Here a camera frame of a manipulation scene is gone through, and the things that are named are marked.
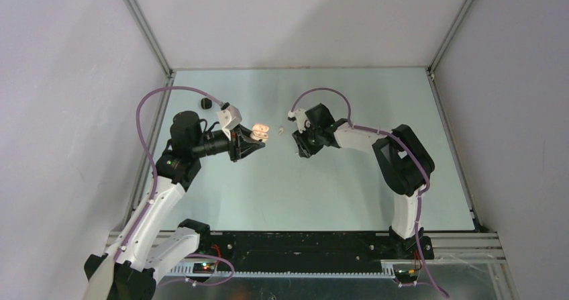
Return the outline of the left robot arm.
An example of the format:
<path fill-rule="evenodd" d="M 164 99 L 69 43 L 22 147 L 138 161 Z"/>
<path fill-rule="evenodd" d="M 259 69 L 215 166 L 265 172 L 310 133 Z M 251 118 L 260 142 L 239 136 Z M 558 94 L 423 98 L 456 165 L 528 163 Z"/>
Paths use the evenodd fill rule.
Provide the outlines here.
<path fill-rule="evenodd" d="M 241 115 L 230 105 L 217 112 L 220 130 L 203 129 L 194 111 L 176 114 L 158 162 L 152 167 L 152 186 L 133 217 L 101 256 L 85 262 L 89 280 L 85 299 L 151 299 L 159 282 L 188 256 L 208 258 L 212 249 L 209 226 L 183 221 L 173 235 L 154 247 L 160 228 L 189 190 L 201 169 L 201 159 L 227 153 L 236 162 L 263 148 L 269 127 L 241 125 Z"/>

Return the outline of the white earbud charging case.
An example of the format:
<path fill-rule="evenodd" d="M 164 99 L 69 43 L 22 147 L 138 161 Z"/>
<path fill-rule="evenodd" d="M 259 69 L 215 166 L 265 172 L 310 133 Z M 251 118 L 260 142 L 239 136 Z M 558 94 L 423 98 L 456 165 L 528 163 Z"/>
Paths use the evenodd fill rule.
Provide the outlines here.
<path fill-rule="evenodd" d="M 250 138 L 259 142 L 266 142 L 269 138 L 269 127 L 261 123 L 255 123 L 252 126 Z"/>

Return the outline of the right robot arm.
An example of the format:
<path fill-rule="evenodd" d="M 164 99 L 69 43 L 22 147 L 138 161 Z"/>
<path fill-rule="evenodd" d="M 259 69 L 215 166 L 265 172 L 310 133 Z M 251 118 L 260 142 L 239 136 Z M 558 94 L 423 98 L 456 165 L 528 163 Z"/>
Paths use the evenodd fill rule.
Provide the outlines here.
<path fill-rule="evenodd" d="M 389 227 L 391 252 L 398 258 L 417 255 L 423 260 L 421 215 L 423 195 L 430 188 L 435 163 L 415 132 L 405 124 L 386 131 L 335 119 L 318 104 L 288 113 L 296 123 L 292 137 L 301 158 L 310 158 L 323 147 L 353 149 L 373 155 L 387 186 L 395 193 L 394 215 Z"/>

